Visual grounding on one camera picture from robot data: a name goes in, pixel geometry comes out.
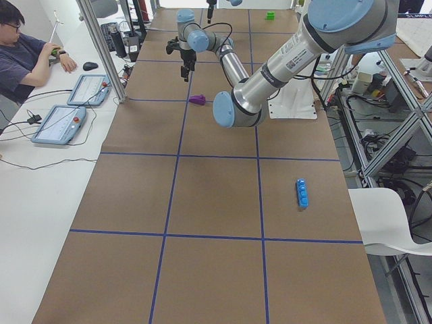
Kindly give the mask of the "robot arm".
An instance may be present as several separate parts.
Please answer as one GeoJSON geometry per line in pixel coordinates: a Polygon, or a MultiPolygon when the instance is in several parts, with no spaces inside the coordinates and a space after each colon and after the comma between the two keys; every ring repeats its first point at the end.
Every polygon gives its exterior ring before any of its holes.
{"type": "Polygon", "coordinates": [[[204,30],[191,9],[177,12],[178,35],[169,40],[167,54],[179,51],[181,76],[194,70],[197,53],[213,52],[232,85],[213,101],[213,117],[222,127],[255,127],[267,116],[267,101],[310,62],[340,47],[347,54],[381,51],[396,38],[398,1],[311,1],[298,31],[253,75],[248,75],[229,37],[204,30]]]}

